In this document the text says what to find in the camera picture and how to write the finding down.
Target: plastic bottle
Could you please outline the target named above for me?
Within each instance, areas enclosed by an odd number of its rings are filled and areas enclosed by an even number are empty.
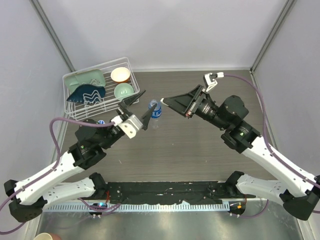
[[[161,102],[157,101],[155,99],[152,99],[149,102],[148,108],[150,109],[153,105],[157,104],[157,106],[155,107],[155,109],[152,112],[152,116],[150,118],[149,121],[149,127],[151,127],[152,129],[157,129],[159,128],[159,123],[160,123],[160,116],[162,113],[162,109],[161,109]]]

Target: wall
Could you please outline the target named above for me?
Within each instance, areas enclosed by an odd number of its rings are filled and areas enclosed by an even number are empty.
[[[297,1],[255,73],[279,149],[314,175],[320,175],[319,9],[320,1]]]
[[[62,75],[68,69],[29,1],[1,0],[0,4],[2,185],[33,175],[52,160],[49,122],[63,115]],[[3,187],[0,193],[2,202],[6,198]],[[5,206],[0,231],[17,225]],[[0,239],[16,240],[18,235]]]
[[[286,0],[40,0],[76,69],[249,68]]]

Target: shiny floor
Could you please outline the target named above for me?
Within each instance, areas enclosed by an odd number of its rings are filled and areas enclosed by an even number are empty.
[[[187,93],[198,84],[204,84],[203,75],[206,73],[208,71],[137,72],[137,82],[146,93],[130,110],[142,116],[150,100]],[[248,70],[225,73],[251,79]],[[255,91],[248,84],[225,77],[218,81],[210,95],[219,106],[231,95],[241,97],[249,110],[245,121],[262,131],[262,111]],[[116,114],[116,111],[109,111],[93,119],[109,122]],[[76,143],[78,127],[68,125],[62,152]],[[229,149],[221,139],[222,133],[198,116],[186,119],[163,106],[158,129],[141,130],[133,139],[122,137],[106,151],[103,160],[68,181],[79,181],[94,172],[100,173],[106,182],[225,181],[234,171],[273,179],[253,160]]]
[[[245,214],[254,215],[265,204],[248,201]],[[45,212],[37,234],[55,233],[62,240],[303,240],[297,220],[272,202],[253,219],[212,211],[88,216],[86,212]]]

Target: gray wood table surface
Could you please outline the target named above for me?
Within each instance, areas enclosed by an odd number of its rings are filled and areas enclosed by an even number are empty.
[[[207,71],[137,72],[140,89],[146,93],[140,102],[130,107],[141,116],[151,99],[160,100],[184,94],[203,84]],[[228,71],[250,78],[249,71]],[[245,120],[262,132],[263,115],[256,93],[249,85],[225,77],[211,92],[211,98],[220,105],[230,95],[242,98],[249,109]],[[109,122],[116,115],[110,111],[93,117]],[[75,131],[79,126],[69,124],[62,150],[76,143]],[[166,106],[158,129],[139,131],[129,139],[124,136],[106,151],[106,157],[69,181],[78,181],[91,173],[100,173],[107,182],[133,181],[224,181],[233,171],[243,171],[253,177],[274,179],[253,160],[229,149],[221,139],[223,132],[198,116],[186,119]]]

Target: white wire dish rack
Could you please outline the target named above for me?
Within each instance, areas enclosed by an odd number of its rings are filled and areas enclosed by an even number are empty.
[[[71,118],[79,121],[83,119],[87,119],[98,114],[102,114],[114,109],[118,108],[118,103],[120,102],[114,96],[114,89],[117,86],[117,83],[111,79],[111,72],[119,67],[125,67],[130,70],[130,79],[128,80],[128,84],[133,87],[135,95],[140,92],[140,88],[138,86],[136,77],[132,71],[132,68],[129,63],[129,59],[127,57],[122,57],[113,61],[108,61],[96,66],[91,66],[85,69],[81,69],[79,71],[74,71],[68,73],[63,76],[63,93],[64,93],[64,112],[68,114]],[[83,99],[84,103],[75,103],[67,101],[67,98],[71,95],[71,92],[65,85],[65,78],[74,74],[87,72],[90,70],[99,69],[102,71],[104,79],[105,79],[105,96],[101,97],[97,90],[93,91],[92,94],[84,94]]]

